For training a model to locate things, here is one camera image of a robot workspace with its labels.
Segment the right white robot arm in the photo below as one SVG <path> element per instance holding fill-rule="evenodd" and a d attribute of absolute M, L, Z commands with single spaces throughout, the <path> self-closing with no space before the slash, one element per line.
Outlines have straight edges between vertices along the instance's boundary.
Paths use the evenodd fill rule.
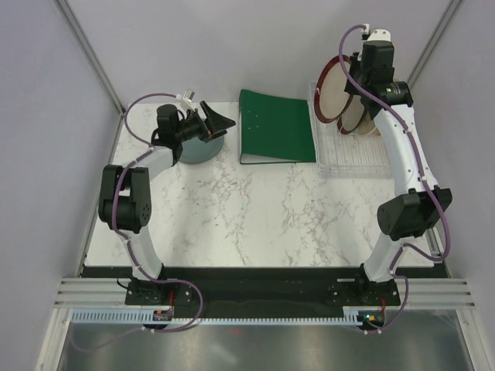
<path fill-rule="evenodd" d="M 360 96 L 384 140 L 394 179 L 394 198 L 380 205 L 381 234 L 363 263 L 366 278 L 354 285 L 356 299 L 372 304 L 382 295 L 382 282 L 393 278 L 400 249 L 433 228 L 452 202 L 428 166 L 415 127 L 409 86 L 394 80 L 394 46 L 385 40 L 364 41 L 351 57 L 346 91 Z"/>

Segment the grey-blue plate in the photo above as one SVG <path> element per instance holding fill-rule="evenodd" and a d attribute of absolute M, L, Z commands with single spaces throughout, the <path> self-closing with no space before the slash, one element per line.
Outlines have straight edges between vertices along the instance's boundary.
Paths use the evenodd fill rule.
<path fill-rule="evenodd" d="M 201 141 L 199 138 L 192 138 L 183 142 L 183 153 L 179 161 L 190 165 L 207 162 L 217 156 L 223 146 L 223 136 L 209 142 Z"/>

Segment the red rimmed cream plate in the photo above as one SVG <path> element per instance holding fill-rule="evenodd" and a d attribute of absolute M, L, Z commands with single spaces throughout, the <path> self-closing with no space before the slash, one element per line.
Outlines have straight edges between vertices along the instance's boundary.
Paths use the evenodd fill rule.
<path fill-rule="evenodd" d="M 323 68 L 313 94 L 314 112 L 321 123 L 338 121 L 349 107 L 354 95 L 345 91 L 346 85 L 347 75 L 335 56 Z"/>

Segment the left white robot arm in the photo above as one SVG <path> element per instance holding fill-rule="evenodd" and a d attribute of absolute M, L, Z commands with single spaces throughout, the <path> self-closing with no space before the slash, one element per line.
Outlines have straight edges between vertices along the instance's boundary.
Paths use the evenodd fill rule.
<path fill-rule="evenodd" d="M 148 224 L 152 216 L 151 181 L 175 166 L 183 144 L 192 139 L 209 143 L 223 137 L 235 121 L 201 101 L 181 111 L 174 104 L 156 110 L 157 126 L 147 151 L 127 165 L 106 165 L 101 176 L 98 216 L 121 238 L 131 260 L 132 275 L 145 280 L 142 293 L 153 304 L 169 297 L 169 284 L 153 246 Z"/>

